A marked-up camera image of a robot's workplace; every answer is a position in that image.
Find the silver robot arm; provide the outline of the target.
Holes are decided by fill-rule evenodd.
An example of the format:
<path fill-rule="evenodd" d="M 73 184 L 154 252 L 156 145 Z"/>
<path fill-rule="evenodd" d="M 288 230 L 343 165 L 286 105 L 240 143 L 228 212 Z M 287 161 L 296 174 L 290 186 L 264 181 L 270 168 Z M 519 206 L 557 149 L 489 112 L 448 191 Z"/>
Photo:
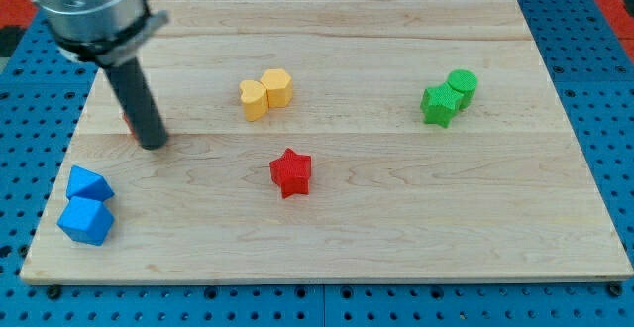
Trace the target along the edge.
<path fill-rule="evenodd" d="M 73 62 L 120 66 L 168 23 L 146 0 L 32 0 L 48 20 L 60 52 Z"/>

